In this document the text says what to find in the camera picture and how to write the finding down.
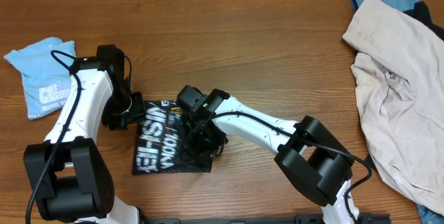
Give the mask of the black orange-patterned jersey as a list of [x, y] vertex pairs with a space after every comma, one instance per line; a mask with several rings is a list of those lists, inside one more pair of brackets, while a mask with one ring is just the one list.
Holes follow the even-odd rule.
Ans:
[[181, 152], [187, 133], [175, 101], [145, 101], [145, 119], [138, 124], [133, 174], [209, 173], [212, 157], [188, 160]]

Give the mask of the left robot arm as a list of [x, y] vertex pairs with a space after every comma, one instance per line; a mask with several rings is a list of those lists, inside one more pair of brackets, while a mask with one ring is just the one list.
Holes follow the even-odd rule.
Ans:
[[41, 144], [24, 151], [33, 206], [46, 221], [63, 223], [147, 223], [143, 211], [114, 194], [112, 176], [97, 148], [100, 126], [125, 130], [145, 116], [140, 92], [131, 90], [128, 56], [115, 45], [96, 55], [74, 58], [65, 69], [71, 89], [60, 116]]

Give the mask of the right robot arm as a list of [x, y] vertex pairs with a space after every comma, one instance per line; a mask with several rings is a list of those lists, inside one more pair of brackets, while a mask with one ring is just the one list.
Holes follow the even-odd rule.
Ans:
[[356, 223], [350, 195], [354, 157], [317, 119], [284, 120], [254, 110], [219, 89], [206, 95], [185, 86], [177, 96], [183, 111], [182, 154], [197, 160], [220, 155], [228, 136], [238, 136], [272, 153], [293, 187], [319, 205], [325, 223]]

